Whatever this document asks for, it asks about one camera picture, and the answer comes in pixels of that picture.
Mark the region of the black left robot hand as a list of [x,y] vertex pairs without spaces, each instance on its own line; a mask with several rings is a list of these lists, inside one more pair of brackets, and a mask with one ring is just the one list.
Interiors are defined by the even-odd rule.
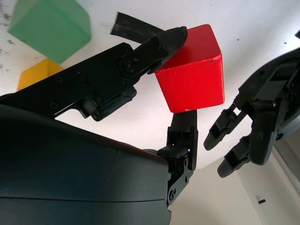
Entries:
[[227,177],[246,163],[264,165],[275,141],[300,126],[300,50],[287,52],[260,67],[240,87],[228,109],[224,109],[204,141],[213,149],[246,117],[251,133],[225,155],[217,172]]

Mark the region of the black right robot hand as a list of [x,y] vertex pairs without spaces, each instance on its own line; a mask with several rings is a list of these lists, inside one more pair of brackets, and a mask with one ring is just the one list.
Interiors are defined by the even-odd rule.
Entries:
[[3,225],[167,225],[196,167],[197,112],[173,115],[167,144],[142,150],[56,120],[75,109],[101,121],[184,45],[186,27],[136,49],[121,43],[0,98]]

